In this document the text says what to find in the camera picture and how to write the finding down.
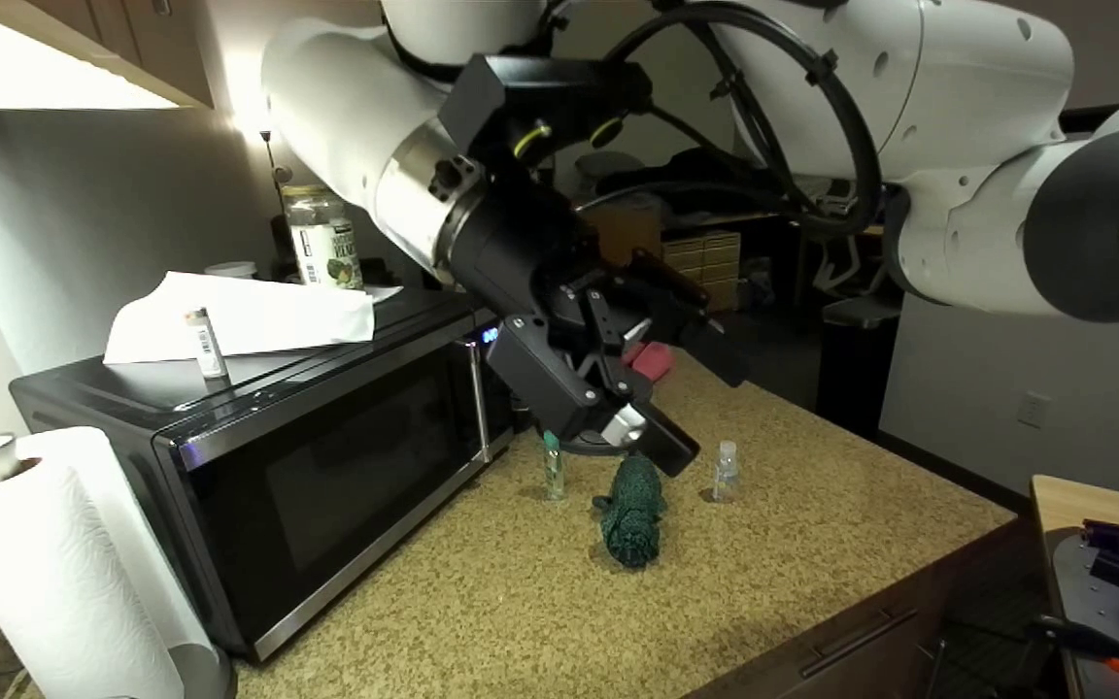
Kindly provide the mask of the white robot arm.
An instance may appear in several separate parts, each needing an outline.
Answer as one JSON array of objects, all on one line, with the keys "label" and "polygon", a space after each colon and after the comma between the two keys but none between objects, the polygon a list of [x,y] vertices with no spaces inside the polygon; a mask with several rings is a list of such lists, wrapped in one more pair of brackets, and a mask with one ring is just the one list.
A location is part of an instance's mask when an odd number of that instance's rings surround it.
[{"label": "white robot arm", "polygon": [[493,374],[567,444],[683,468],[621,353],[717,353],[674,275],[611,266],[545,167],[631,117],[672,119],[639,51],[688,29],[716,132],[651,177],[729,191],[810,237],[879,226],[935,301],[1119,322],[1119,107],[1059,128],[1069,33],[1002,0],[657,0],[599,53],[555,53],[514,0],[380,0],[374,33],[282,24],[258,58],[270,119],[317,184],[426,275],[498,312]]}]

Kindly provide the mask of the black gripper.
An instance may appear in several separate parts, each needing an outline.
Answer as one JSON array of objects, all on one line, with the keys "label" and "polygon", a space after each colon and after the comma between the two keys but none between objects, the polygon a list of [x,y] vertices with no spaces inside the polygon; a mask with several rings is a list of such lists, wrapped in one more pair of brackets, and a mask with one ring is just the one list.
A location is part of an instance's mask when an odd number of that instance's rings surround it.
[{"label": "black gripper", "polygon": [[498,312],[489,369],[564,444],[599,444],[683,472],[699,444],[643,402],[626,348],[650,328],[723,384],[743,384],[725,328],[683,296],[626,292],[571,204],[530,184],[481,184],[442,221],[442,266]]}]

